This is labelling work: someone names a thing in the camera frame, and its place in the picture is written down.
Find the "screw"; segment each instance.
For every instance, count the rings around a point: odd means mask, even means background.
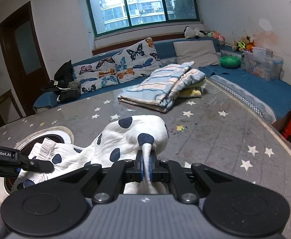
[[[95,200],[99,201],[99,202],[103,202],[106,201],[110,198],[109,194],[101,192],[101,193],[97,193],[96,195],[94,195]]]
[[[181,198],[186,202],[194,202],[197,200],[197,196],[193,193],[184,193]]]

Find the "green bowl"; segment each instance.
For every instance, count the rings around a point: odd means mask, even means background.
[[[238,68],[241,62],[238,57],[221,57],[220,64],[225,68]]]

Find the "wooden door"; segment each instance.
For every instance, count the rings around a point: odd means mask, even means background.
[[[0,43],[17,97],[27,116],[49,76],[41,56],[30,2],[0,24]]]

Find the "window frame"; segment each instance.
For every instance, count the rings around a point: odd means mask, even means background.
[[[193,0],[193,2],[194,2],[194,9],[195,9],[195,14],[196,14],[196,19],[174,19],[174,20],[170,20],[169,16],[168,16],[168,12],[167,12],[166,1],[162,0],[164,16],[165,16],[165,19],[166,19],[165,21],[132,25],[130,13],[129,13],[129,7],[128,7],[128,4],[127,4],[127,0],[124,0],[124,7],[126,8],[126,11],[127,11],[126,16],[127,16],[127,20],[128,20],[129,26],[124,27],[124,28],[113,29],[113,30],[106,31],[106,32],[103,32],[103,33],[100,33],[100,34],[97,33],[96,25],[94,23],[92,9],[91,9],[91,5],[90,5],[90,0],[87,0],[87,6],[88,6],[89,14],[90,14],[90,20],[91,20],[91,24],[92,24],[92,28],[93,28],[94,37],[101,37],[101,36],[105,36],[105,35],[112,34],[112,33],[115,33],[115,32],[128,30],[128,29],[134,29],[134,28],[140,28],[140,27],[143,27],[143,26],[151,26],[151,25],[158,25],[159,26],[161,24],[167,24],[167,23],[199,22],[200,21],[200,17],[199,17],[199,12],[198,12],[198,8],[197,8],[197,2],[196,2],[196,0]]]

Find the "black label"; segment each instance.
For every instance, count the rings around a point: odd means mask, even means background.
[[[0,157],[7,157],[7,158],[10,158],[10,159],[13,159],[14,156],[15,156],[15,153],[0,149]]]

